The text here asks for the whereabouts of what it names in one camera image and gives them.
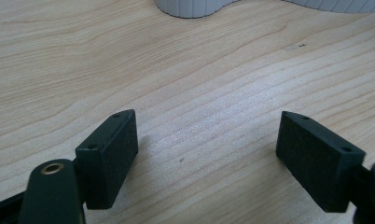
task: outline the wooden table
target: wooden table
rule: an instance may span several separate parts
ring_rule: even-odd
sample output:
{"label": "wooden table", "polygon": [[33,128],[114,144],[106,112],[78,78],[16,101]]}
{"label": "wooden table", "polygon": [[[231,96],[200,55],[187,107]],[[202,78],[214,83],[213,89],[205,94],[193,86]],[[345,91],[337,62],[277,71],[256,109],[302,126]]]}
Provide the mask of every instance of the wooden table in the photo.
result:
{"label": "wooden table", "polygon": [[183,20],[153,0],[0,0],[0,201],[130,108],[139,154],[88,223],[351,223],[352,205],[314,203],[275,142],[289,110],[375,162],[375,14],[244,0]]}

